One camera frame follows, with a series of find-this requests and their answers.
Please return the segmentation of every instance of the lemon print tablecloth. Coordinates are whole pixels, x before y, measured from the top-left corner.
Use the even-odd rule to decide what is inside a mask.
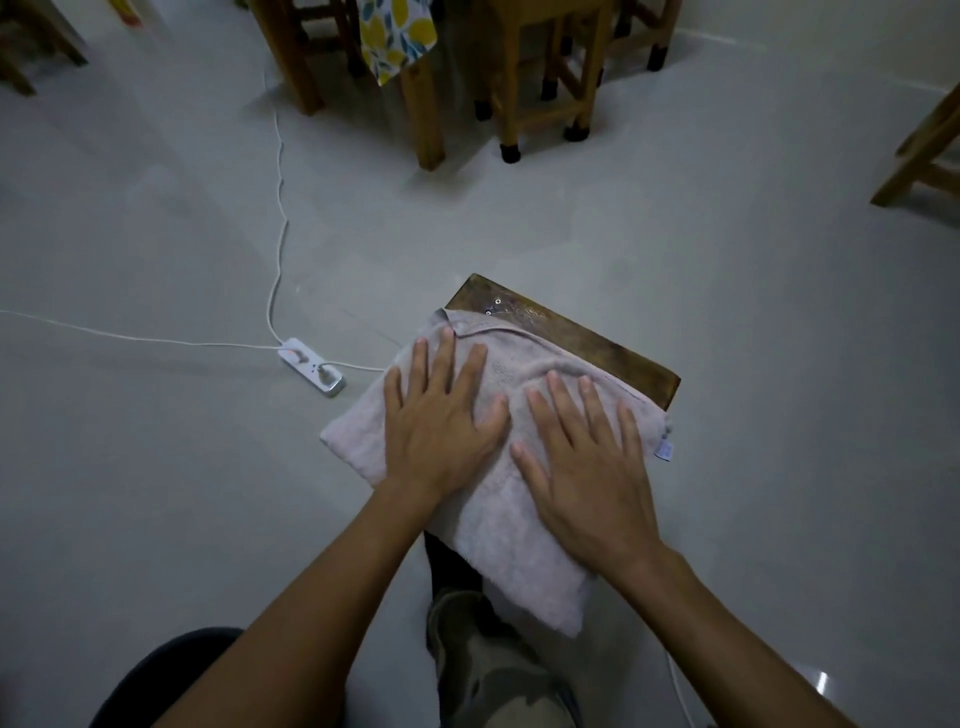
[[[360,50],[380,85],[437,44],[428,0],[357,0]]]

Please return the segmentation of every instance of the white cable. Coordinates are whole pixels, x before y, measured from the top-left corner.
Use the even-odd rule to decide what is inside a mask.
[[[267,68],[264,66],[263,69],[263,90],[267,90]],[[276,339],[278,344],[283,344],[283,339],[277,335],[276,330],[274,329],[274,301],[276,301],[276,291],[280,286],[280,279],[283,277],[283,266],[281,265],[281,258],[283,255],[283,243],[287,237],[287,229],[290,227],[290,218],[287,217],[286,211],[283,209],[283,200],[280,197],[280,190],[283,188],[283,167],[280,165],[280,158],[283,155],[283,137],[280,136],[280,124],[276,117],[276,107],[271,105],[271,108],[274,113],[274,132],[276,133],[276,206],[280,209],[280,215],[283,217],[283,224],[280,226],[280,236],[276,241],[276,277],[274,278],[274,284],[270,288],[270,295],[267,297],[267,327],[270,329],[270,333]],[[270,349],[273,351],[279,351],[283,349],[282,346],[265,346],[261,344],[231,344],[221,341],[180,341],[179,339],[153,339],[144,336],[126,336],[122,333],[111,333],[109,331],[101,331],[98,328],[88,328],[81,327],[75,324],[66,324],[63,321],[55,321],[53,319],[45,319],[42,316],[36,316],[33,313],[21,313],[20,311],[9,311],[6,308],[0,308],[0,314],[7,314],[8,316],[19,316],[24,319],[31,319],[32,321],[40,321],[43,324],[51,324],[55,327],[64,327],[64,328],[73,328],[76,331],[84,331],[85,333],[92,333],[96,336],[106,336],[110,339],[123,339],[124,341],[142,341],[150,344],[178,344],[182,347],[230,347],[232,349]],[[359,364],[350,364],[346,361],[328,361],[327,364],[334,367],[345,367],[347,369],[357,369],[361,372],[383,372],[384,370],[380,367],[361,367]]]
[[[680,692],[680,680],[677,679],[677,666],[674,664],[673,658],[670,657],[670,653],[666,651],[666,648],[663,650],[663,654],[666,655],[666,666],[670,670],[670,680],[673,682],[673,692],[677,695],[677,702],[680,703],[681,710],[684,711],[686,724],[689,726],[689,728],[697,728],[697,724],[693,722],[693,718],[690,716],[690,711],[686,707],[684,694]]]

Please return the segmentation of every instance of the stool leg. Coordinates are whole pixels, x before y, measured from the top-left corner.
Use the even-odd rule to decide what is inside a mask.
[[[546,64],[543,68],[543,87],[540,90],[541,101],[553,101],[557,98],[557,64],[563,62],[560,44],[564,39],[564,19],[554,18],[550,26],[550,39],[546,44]]]
[[[484,0],[470,3],[469,46],[470,62],[468,68],[473,85],[473,115],[477,121],[490,121],[493,108],[490,104],[490,85],[487,79],[487,23],[484,16]]]
[[[636,0],[622,0],[620,3],[620,15],[616,18],[616,25],[613,26],[613,37],[627,37],[630,34],[631,26],[634,23],[634,7]]]
[[[274,0],[250,0],[250,9],[256,24],[260,26],[260,32],[267,39],[284,80],[297,99],[300,111],[310,116],[322,109],[324,100],[306,64],[303,50],[297,43],[287,11]]]
[[[593,115],[593,102],[597,95],[597,79],[603,67],[604,56],[607,54],[607,37],[610,35],[610,19],[612,8],[610,3],[603,3],[600,10],[593,17],[590,26],[590,41],[587,54],[584,57],[584,75],[580,84],[584,90],[584,98],[580,113],[573,120],[573,126],[564,130],[567,141],[583,141],[590,134],[590,118]]]
[[[503,18],[503,82],[500,87],[500,155],[508,164],[520,161],[519,129],[516,125],[516,72],[520,63],[520,22],[516,3],[509,6]]]
[[[20,69],[11,61],[0,48],[0,77],[4,77],[13,84],[13,87],[24,96],[35,96],[36,91],[33,85],[27,81],[27,77],[20,73]]]
[[[347,54],[347,71],[353,78],[362,79],[368,73],[367,63],[360,55],[360,49],[353,42],[353,30],[350,28],[344,0],[330,0],[330,7],[333,9],[333,21],[337,24],[337,35],[340,36],[344,53]]]
[[[958,134],[960,134],[960,109],[930,132],[926,139],[917,142],[916,150],[904,160],[896,172],[890,175],[870,202],[880,207],[890,205],[910,188],[924,168],[942,154]]]
[[[663,13],[660,16],[662,37],[660,42],[654,43],[650,49],[650,59],[647,61],[647,70],[657,72],[666,62],[666,52],[670,50],[670,41],[673,39],[674,29],[677,27],[677,18],[680,16],[681,0],[666,0]]]

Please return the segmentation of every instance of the wooden stool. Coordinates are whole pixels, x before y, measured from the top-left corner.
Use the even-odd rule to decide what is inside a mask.
[[[677,27],[682,3],[683,0],[664,0],[663,10],[657,15],[639,0],[621,0],[612,38],[607,44],[607,55],[616,58],[642,48],[650,48],[647,70],[655,72],[661,70],[666,61],[667,50],[670,48],[670,40]],[[640,33],[631,35],[634,18],[645,27]],[[588,37],[580,17],[571,18],[569,29],[573,36],[564,38],[562,51],[565,56],[573,52],[574,37],[584,44],[586,44],[584,38]],[[600,71],[600,78],[603,78],[603,69]]]
[[[588,24],[587,53],[583,73],[577,79],[561,55],[564,19],[571,13],[581,15]],[[503,64],[499,73],[492,74],[481,61],[474,110],[479,121],[486,121],[495,112],[500,117],[500,153],[503,160],[513,164],[520,160],[517,137],[521,129],[573,117],[572,126],[564,130],[567,141],[583,141],[590,133],[590,117],[596,98],[597,78],[603,67],[607,36],[612,17],[610,0],[473,0],[472,30],[474,42],[486,45],[486,20],[490,15],[499,22],[503,44]],[[520,29],[537,23],[550,23],[547,42],[542,101],[557,98],[557,81],[573,96],[573,101],[550,109],[517,112],[517,72],[521,66],[539,61],[520,62]],[[477,49],[477,58],[484,53]]]
[[[297,106],[306,115],[312,116],[324,107],[324,99],[307,65],[307,56],[343,50],[354,77],[370,73],[360,54],[360,23],[355,0],[329,0],[326,6],[312,8],[297,8],[293,0],[248,0],[248,3],[283,78],[294,93]],[[307,36],[303,23],[322,18],[333,18],[337,36]],[[413,126],[420,167],[432,171],[444,160],[445,152],[433,74],[426,56],[400,71],[400,86]]]
[[[897,156],[903,157],[903,162],[870,202],[887,207],[914,182],[960,196],[960,174],[934,161],[957,135],[960,135],[960,84],[904,139],[897,149]]]
[[[60,51],[74,65],[86,65],[86,59],[46,15],[27,0],[0,0],[0,23],[18,23],[34,37],[40,49],[49,55]],[[36,94],[33,84],[23,75],[13,59],[0,46],[0,77],[6,78],[24,96]]]

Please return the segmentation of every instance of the towel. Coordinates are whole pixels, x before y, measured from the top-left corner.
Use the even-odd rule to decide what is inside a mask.
[[[455,550],[489,579],[514,604],[569,637],[583,625],[584,607],[593,574],[571,559],[537,515],[537,507],[509,453],[514,440],[523,440],[548,466],[537,427],[527,407],[525,390],[536,387],[550,401],[545,377],[551,370],[563,378],[571,397],[583,409],[576,379],[587,375],[595,383],[619,437],[616,402],[625,400],[636,416],[644,453],[654,453],[669,431],[666,413],[649,398],[578,356],[492,316],[440,309],[418,333],[429,342],[431,355],[444,328],[458,339],[455,369],[466,361],[471,344],[487,345],[487,366],[474,404],[482,416],[492,398],[504,393],[512,427],[507,445],[498,452],[478,482],[453,494],[437,509],[427,530]],[[394,360],[403,373],[403,391],[413,344]],[[321,439],[371,484],[386,475],[383,376],[341,417],[330,423]]]

